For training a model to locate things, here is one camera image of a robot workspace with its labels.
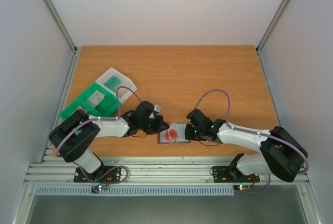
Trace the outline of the red spotted card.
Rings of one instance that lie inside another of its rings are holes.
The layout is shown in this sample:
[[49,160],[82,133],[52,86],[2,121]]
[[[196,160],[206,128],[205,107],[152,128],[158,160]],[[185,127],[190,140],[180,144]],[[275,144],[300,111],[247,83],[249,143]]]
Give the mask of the red spotted card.
[[160,134],[161,143],[175,142],[178,138],[176,124],[171,122],[167,122],[167,124],[169,125],[169,128]]

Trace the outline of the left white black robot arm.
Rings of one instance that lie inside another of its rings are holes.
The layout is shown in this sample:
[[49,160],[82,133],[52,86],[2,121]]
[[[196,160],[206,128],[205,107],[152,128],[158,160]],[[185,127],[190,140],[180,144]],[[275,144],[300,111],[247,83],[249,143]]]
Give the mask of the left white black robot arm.
[[100,181],[105,175],[102,161],[88,148],[99,137],[131,137],[138,131],[155,135],[170,128],[159,114],[160,106],[142,101],[135,110],[116,117],[89,115],[78,109],[49,134],[56,148],[56,155],[67,163],[82,168],[92,181]]

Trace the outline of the white patterned credit card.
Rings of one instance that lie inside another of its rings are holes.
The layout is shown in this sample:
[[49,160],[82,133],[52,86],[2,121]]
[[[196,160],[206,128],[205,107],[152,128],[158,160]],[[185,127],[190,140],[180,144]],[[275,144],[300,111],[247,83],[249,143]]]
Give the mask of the white patterned credit card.
[[90,104],[92,107],[96,107],[100,104],[105,98],[105,95],[100,92],[99,90],[94,91],[88,98],[87,103]]

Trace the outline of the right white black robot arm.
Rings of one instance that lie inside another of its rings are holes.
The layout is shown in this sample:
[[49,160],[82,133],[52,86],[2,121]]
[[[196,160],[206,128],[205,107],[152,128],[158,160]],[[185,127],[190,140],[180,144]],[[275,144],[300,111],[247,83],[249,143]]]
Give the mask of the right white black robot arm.
[[190,141],[232,144],[256,152],[255,155],[237,154],[228,171],[234,181],[252,174],[273,174],[285,182],[293,182],[296,175],[306,173],[308,153],[282,127],[272,130],[244,128],[217,119],[211,121],[199,109],[187,115],[185,137]]

